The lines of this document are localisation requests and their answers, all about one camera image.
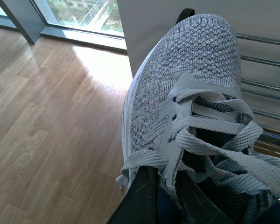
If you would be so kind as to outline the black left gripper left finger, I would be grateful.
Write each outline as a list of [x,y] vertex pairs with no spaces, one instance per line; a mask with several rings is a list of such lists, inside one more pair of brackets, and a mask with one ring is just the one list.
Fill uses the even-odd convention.
[[109,224],[157,223],[157,169],[142,166]]

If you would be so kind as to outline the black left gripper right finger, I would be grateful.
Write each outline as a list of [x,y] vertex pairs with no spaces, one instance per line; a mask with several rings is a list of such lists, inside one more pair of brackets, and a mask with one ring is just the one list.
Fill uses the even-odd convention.
[[182,207],[182,224],[232,224],[233,222],[200,190],[185,171],[176,176]]

